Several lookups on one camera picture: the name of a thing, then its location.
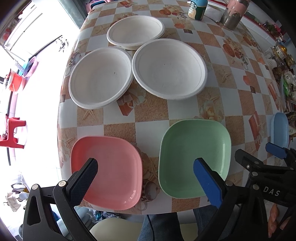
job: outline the table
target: table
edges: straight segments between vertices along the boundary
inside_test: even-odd
[[[71,175],[70,153],[74,143],[88,135],[123,138],[138,149],[143,161],[140,202],[128,210],[111,211],[168,213],[209,204],[206,196],[171,198],[159,186],[161,139],[178,120],[216,120],[228,129],[232,154],[227,179],[236,185],[245,184],[248,177],[248,171],[234,160],[236,150],[243,149],[264,163],[278,164],[278,160],[265,151],[265,144],[270,141],[271,118],[282,111],[282,106],[276,81],[260,47],[242,23],[230,31],[206,16],[202,21],[188,18],[188,9],[186,1],[175,0],[124,0],[99,5],[89,13],[72,49],[61,89],[57,127],[62,177],[67,180]],[[133,15],[158,18],[166,28],[163,38],[181,40],[198,51],[208,68],[206,87],[197,96],[172,101],[151,95],[133,80],[127,92],[108,106],[97,110],[78,107],[68,91],[73,66],[85,54],[112,46],[106,38],[109,27]],[[81,205],[105,210],[86,201]]]

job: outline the silver screw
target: silver screw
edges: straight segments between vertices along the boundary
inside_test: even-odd
[[[257,184],[253,185],[254,190],[259,190],[259,186]]]
[[[59,182],[59,186],[60,186],[60,187],[63,187],[63,186],[65,186],[65,185],[66,185],[66,181],[60,181],[60,182]]]
[[[32,186],[32,189],[33,190],[36,190],[38,188],[38,184],[34,184],[33,186]]]
[[[230,180],[226,180],[226,181],[225,181],[225,184],[226,184],[226,186],[231,187],[231,186],[233,185],[233,182],[230,181]]]

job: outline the person's leg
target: person's leg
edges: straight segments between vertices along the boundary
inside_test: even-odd
[[[184,241],[177,213],[150,214],[155,241]],[[153,241],[152,229],[145,215],[138,241]]]
[[[217,208],[213,205],[208,205],[205,207],[193,209],[193,213],[195,215],[196,223],[198,227],[198,231],[197,231],[198,235],[200,235],[201,232],[204,230],[204,228],[208,225],[208,223],[210,222],[210,220],[212,219],[216,211],[217,211]],[[234,226],[234,223],[237,219],[237,215],[238,215],[238,210],[235,208],[219,240],[224,239],[230,234],[232,227]]]

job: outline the pink plate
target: pink plate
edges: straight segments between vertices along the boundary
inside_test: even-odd
[[[142,191],[142,160],[136,148],[116,137],[88,136],[76,141],[71,172],[95,158],[99,169],[84,200],[99,207],[125,210],[137,204]]]

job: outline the bowl rim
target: bowl rim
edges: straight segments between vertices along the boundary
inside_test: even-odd
[[[124,208],[124,209],[119,209],[119,210],[127,210],[127,209],[129,209],[129,208],[132,208],[134,205],[136,205],[138,202],[139,202],[139,200],[141,199],[141,192],[142,192],[142,186],[143,186],[143,162],[142,162],[142,158],[141,158],[141,155],[140,155],[140,153],[139,153],[139,151],[135,148],[135,146],[134,145],[132,145],[130,142],[128,142],[127,140],[124,140],[124,139],[122,139],[122,138],[119,138],[119,137],[110,137],[110,136],[85,136],[85,137],[81,137],[81,138],[79,138],[75,143],[74,143],[74,145],[73,145],[73,147],[72,147],[72,150],[71,150],[71,153],[70,153],[70,169],[71,169],[71,173],[73,173],[73,170],[72,170],[72,152],[73,152],[73,148],[74,148],[74,146],[78,143],[78,142],[80,142],[82,139],[84,139],[84,138],[86,138],[86,137],[96,137],[96,138],[109,138],[109,139],[120,139],[121,141],[124,141],[124,142],[127,142],[128,144],[130,144],[132,147],[133,147],[133,149],[135,150],[135,153],[137,153],[138,154],[138,156],[139,156],[139,164],[141,165],[141,170],[142,170],[142,172],[140,172],[141,173],[141,178],[140,178],[140,182],[141,182],[141,185],[139,185],[140,187],[141,187],[141,189],[139,189],[138,190],[138,192],[140,193],[140,195],[139,195],[139,198],[136,198],[135,200],[137,201],[137,202],[135,202],[135,204],[133,203],[133,205],[131,206],[131,207],[127,207],[127,208]],[[98,205],[96,205],[96,204],[93,204],[92,202],[89,202],[91,205],[93,205],[93,206],[96,206],[96,207],[101,207],[101,208],[107,208],[107,209],[113,209],[112,207],[103,207],[103,206],[98,206]]]
[[[154,42],[175,42],[177,44],[182,44],[186,47],[188,47],[189,49],[191,49],[192,53],[198,57],[200,59],[200,68],[201,68],[201,73],[202,73],[202,76],[201,76],[201,85],[199,86],[199,88],[195,89],[193,92],[190,92],[189,94],[172,94],[172,95],[168,95],[168,94],[163,94],[163,93],[160,93],[160,92],[157,92],[153,89],[151,89],[148,85],[146,85],[140,78],[140,76],[138,75],[138,66],[136,66],[136,60],[137,60],[137,57],[139,55],[139,53],[141,52],[141,50],[143,48],[145,48],[147,45],[151,44],[151,43],[154,43]],[[179,41],[179,40],[176,40],[176,39],[156,39],[156,40],[152,40],[152,41],[149,41],[148,43],[142,45],[134,54],[133,56],[133,59],[132,59],[132,71],[133,71],[133,75],[136,79],[136,81],[138,82],[138,84],[143,87],[146,91],[148,91],[150,94],[152,95],[155,95],[159,98],[162,98],[162,99],[168,99],[168,100],[183,100],[183,99],[187,99],[187,98],[190,98],[194,95],[197,95],[198,93],[200,93],[204,87],[205,87],[205,84],[207,82],[207,66],[202,58],[202,56],[194,49],[192,48],[190,45],[182,42],[182,41]]]
[[[161,30],[160,32],[153,38],[147,40],[147,41],[142,41],[142,42],[138,42],[138,43],[118,43],[116,41],[114,41],[111,37],[110,37],[110,32],[114,30],[114,28],[116,27],[116,24],[121,22],[121,21],[126,21],[128,19],[132,19],[132,18],[145,18],[145,19],[153,19],[155,22],[158,22],[158,24],[161,26]],[[116,23],[114,23],[107,31],[107,40],[108,42],[110,42],[111,44],[113,45],[116,45],[116,46],[122,46],[122,47],[127,47],[127,48],[130,48],[130,47],[137,47],[137,46],[141,46],[147,42],[150,42],[151,40],[154,40],[154,39],[158,39],[160,36],[162,36],[165,32],[165,26],[163,24],[162,21],[160,21],[159,19],[155,18],[155,17],[152,17],[152,16],[146,16],[146,15],[134,15],[134,16],[129,16],[129,17],[126,17],[126,18],[123,18],[123,19],[120,19],[119,21],[117,21]]]
[[[162,145],[163,145],[163,140],[164,140],[164,137],[165,137],[165,135],[169,132],[169,130],[171,129],[171,127],[172,126],[174,126],[174,125],[176,125],[177,123],[180,123],[180,122],[182,122],[182,121],[210,121],[210,122],[215,122],[215,123],[217,123],[218,125],[220,124],[221,125],[221,127],[224,127],[224,129],[228,132],[228,135],[227,135],[227,137],[229,137],[229,141],[230,141],[230,155],[229,155],[229,163],[228,163],[228,165],[227,165],[227,173],[226,173],[226,176],[225,176],[225,178],[223,178],[222,177],[222,179],[223,180],[225,180],[226,178],[227,178],[227,176],[228,176],[228,173],[229,173],[229,169],[230,169],[230,163],[231,163],[231,148],[232,148],[232,141],[231,141],[231,137],[230,137],[230,133],[229,133],[229,131],[227,130],[227,128],[223,125],[223,124],[221,124],[220,122],[218,122],[218,121],[215,121],[215,120],[208,120],[208,119],[184,119],[184,120],[179,120],[179,121],[177,121],[177,122],[175,122],[174,124],[172,124],[167,130],[166,130],[166,132],[164,133],[164,135],[163,135],[163,138],[161,139],[161,144],[160,144],[160,150],[159,150],[159,160],[158,160],[158,183],[159,183],[159,186],[161,187],[161,189],[162,189],[162,191],[165,193],[165,194],[167,194],[168,196],[170,196],[170,197],[172,197],[172,198],[176,198],[176,199],[189,199],[189,198],[198,198],[198,197],[175,197],[175,196],[172,196],[171,194],[169,194],[168,192],[167,192],[167,190],[165,190],[165,189],[163,189],[163,185],[162,185],[162,182],[160,181],[160,157],[161,157],[161,150],[162,150]]]
[[[121,51],[124,56],[126,57],[126,60],[129,60],[130,63],[132,61],[132,58],[130,56],[130,54],[128,52],[126,52],[123,48],[120,48],[120,47],[102,47],[102,48],[98,48],[96,50],[93,50],[91,51],[90,53],[86,54],[85,56],[83,56],[79,61],[78,63],[74,66],[72,72],[71,72],[71,75],[70,75],[70,79],[69,79],[69,84],[68,84],[68,88],[69,88],[69,94],[70,94],[70,97],[71,99],[73,100],[73,102],[78,105],[79,107],[81,108],[84,108],[84,109],[88,109],[88,110],[93,110],[93,109],[98,109],[98,108],[101,108],[101,107],[104,107],[112,102],[114,102],[115,100],[118,100],[126,91],[127,89],[129,88],[129,86],[131,85],[131,82],[133,80],[133,71],[131,69],[130,71],[130,75],[127,77],[124,85],[122,86],[122,88],[114,95],[112,96],[110,99],[108,100],[105,100],[103,102],[98,102],[98,103],[94,103],[94,104],[84,104],[84,103],[81,103],[80,101],[78,101],[75,96],[73,95],[72,93],[72,90],[71,90],[71,82],[73,81],[72,80],[72,76],[73,76],[73,73],[75,72],[76,68],[78,67],[78,65],[85,59],[87,58],[88,56],[90,56],[91,54],[94,54],[96,52],[100,52],[100,51],[108,51],[108,50],[111,50],[111,49],[117,49],[119,51]]]

